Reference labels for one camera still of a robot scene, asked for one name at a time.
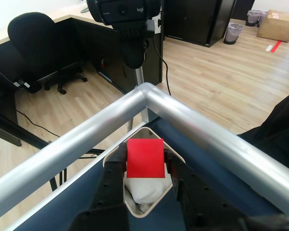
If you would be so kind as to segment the gripper black left finger taped tip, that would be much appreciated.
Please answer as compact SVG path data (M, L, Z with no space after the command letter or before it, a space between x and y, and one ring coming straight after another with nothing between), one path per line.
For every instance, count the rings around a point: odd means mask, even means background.
M105 161L90 208L73 220L71 231L128 231L129 215L124 202L127 145L122 143Z

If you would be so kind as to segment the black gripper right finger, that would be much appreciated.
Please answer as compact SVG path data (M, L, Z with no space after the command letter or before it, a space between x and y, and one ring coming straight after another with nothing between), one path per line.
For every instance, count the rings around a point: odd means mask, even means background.
M164 161L188 231L289 231L289 217L247 216L209 188L169 149L164 150Z

